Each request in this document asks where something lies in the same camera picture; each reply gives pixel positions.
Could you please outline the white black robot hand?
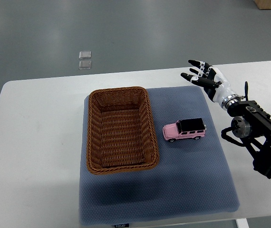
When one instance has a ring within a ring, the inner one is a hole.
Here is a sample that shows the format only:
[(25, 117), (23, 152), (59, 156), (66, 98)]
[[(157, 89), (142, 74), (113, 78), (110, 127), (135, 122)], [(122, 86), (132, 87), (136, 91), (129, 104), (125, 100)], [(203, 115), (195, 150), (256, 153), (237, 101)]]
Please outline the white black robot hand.
[(189, 60), (188, 63), (193, 66), (190, 68), (191, 73), (181, 73), (181, 77), (196, 86), (202, 87), (209, 99), (218, 103), (222, 109), (226, 110), (231, 104), (241, 100), (217, 67), (198, 60)]

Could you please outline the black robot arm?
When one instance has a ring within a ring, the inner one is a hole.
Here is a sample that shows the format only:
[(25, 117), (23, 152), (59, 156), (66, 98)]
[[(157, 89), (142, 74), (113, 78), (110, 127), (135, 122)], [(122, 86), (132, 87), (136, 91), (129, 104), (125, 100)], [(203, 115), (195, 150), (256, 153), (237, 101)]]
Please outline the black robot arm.
[(231, 126), (221, 137), (245, 147), (253, 158), (253, 169), (271, 179), (271, 116), (255, 101), (231, 99), (221, 104), (231, 116)]

